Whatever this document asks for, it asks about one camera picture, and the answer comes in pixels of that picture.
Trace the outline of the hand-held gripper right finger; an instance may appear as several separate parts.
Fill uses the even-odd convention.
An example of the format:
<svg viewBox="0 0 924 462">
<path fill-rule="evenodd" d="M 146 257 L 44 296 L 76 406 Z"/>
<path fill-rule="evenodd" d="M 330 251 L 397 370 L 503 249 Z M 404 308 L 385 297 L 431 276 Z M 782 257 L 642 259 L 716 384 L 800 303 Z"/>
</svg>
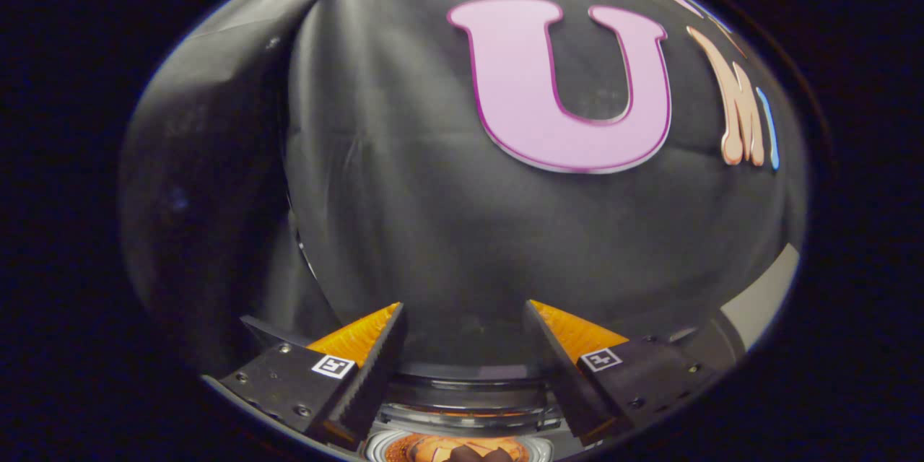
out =
<svg viewBox="0 0 924 462">
<path fill-rule="evenodd" d="M 523 323 L 568 428 L 584 446 L 661 422 L 717 377 L 667 341 L 631 339 L 537 300 L 525 303 Z"/>
</svg>

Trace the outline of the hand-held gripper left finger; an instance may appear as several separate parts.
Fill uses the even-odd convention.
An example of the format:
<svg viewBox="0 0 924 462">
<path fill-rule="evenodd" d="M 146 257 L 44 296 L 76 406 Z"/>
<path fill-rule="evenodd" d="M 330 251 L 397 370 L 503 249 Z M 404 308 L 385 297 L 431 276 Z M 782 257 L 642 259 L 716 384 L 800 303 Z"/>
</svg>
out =
<svg viewBox="0 0 924 462">
<path fill-rule="evenodd" d="M 264 428 L 320 452 L 353 451 L 372 429 L 407 334 L 396 302 L 309 344 L 245 317 L 270 337 L 242 367 L 204 383 Z"/>
</svg>

